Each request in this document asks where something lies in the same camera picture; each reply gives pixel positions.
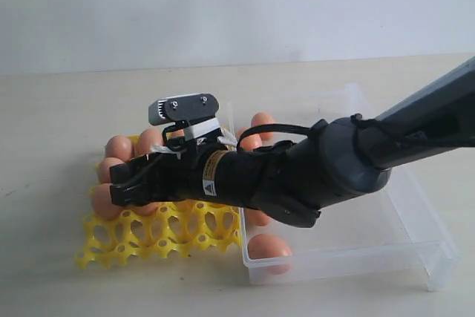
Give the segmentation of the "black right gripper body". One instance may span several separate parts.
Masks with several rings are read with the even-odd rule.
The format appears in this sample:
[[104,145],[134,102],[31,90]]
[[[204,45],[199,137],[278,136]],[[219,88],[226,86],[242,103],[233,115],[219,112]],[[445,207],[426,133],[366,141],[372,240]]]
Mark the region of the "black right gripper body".
[[202,200],[256,209],[252,201],[275,159],[270,147],[253,151],[226,150],[221,144],[200,148],[196,154],[150,153],[128,163],[125,204]]

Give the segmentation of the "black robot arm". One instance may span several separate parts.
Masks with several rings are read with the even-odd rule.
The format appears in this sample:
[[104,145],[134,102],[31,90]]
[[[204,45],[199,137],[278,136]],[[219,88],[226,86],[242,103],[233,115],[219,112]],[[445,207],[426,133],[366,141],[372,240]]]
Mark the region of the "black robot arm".
[[204,200],[254,209],[289,226],[310,228],[321,210],[386,186],[394,167],[474,146],[474,61],[468,60],[373,119],[360,114],[311,127],[264,124],[299,134],[252,151],[217,120],[211,94],[166,97],[148,120],[183,130],[148,154],[110,169],[117,206]]

